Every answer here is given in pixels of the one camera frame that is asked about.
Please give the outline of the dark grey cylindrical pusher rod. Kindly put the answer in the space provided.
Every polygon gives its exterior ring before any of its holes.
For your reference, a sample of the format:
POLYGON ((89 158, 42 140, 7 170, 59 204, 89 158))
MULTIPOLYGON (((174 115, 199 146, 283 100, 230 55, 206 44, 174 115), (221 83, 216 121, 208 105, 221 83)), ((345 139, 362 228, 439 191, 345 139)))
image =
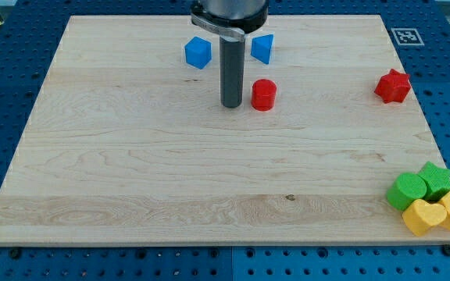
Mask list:
POLYGON ((220 38, 220 100, 226 108, 242 103, 245 43, 220 38))

